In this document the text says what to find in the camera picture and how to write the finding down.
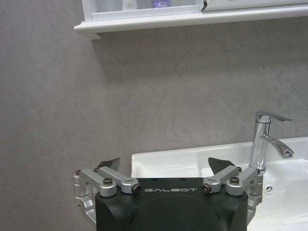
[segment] sink basin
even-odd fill
[[[248,225],[249,231],[308,230],[308,137],[283,139],[293,158],[281,159],[267,147],[267,172],[264,175],[263,203]],[[189,148],[132,155],[135,178],[208,177],[213,172],[207,159],[230,160],[245,169],[250,162],[252,143]]]

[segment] chrome faucet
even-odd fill
[[[265,166],[265,155],[267,144],[270,143],[277,150],[281,158],[290,158],[293,156],[293,150],[281,142],[280,140],[274,139],[270,136],[270,125],[272,119],[277,119],[281,122],[291,122],[291,119],[276,115],[273,113],[265,111],[257,111],[256,113],[256,123],[255,123],[255,132],[251,153],[251,162],[250,167],[255,167],[261,172],[266,171]]]

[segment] gray wall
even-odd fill
[[[308,135],[308,18],[73,31],[78,0],[0,1],[0,230],[84,231],[76,169],[133,153],[250,141],[254,113]]]

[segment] sink drain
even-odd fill
[[[268,184],[264,187],[264,191],[266,194],[272,194],[274,192],[274,188],[271,184]]]

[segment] faucet spout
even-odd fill
[[[280,140],[271,137],[269,134],[263,134],[260,138],[273,145],[281,158],[293,157],[294,151]]]

